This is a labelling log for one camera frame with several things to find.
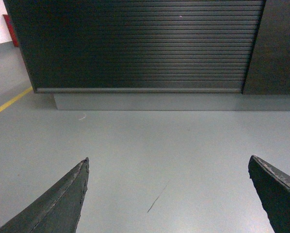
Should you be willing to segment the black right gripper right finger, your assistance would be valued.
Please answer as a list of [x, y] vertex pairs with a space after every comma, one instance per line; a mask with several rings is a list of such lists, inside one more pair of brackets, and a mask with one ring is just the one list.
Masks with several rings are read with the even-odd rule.
[[255, 155], [248, 172], [273, 231], [290, 233], [290, 176]]

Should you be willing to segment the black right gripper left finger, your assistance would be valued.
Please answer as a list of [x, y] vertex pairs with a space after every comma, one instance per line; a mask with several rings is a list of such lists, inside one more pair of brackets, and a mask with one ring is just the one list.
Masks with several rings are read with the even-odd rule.
[[0, 227], [0, 233], [76, 232], [89, 179], [89, 158]]

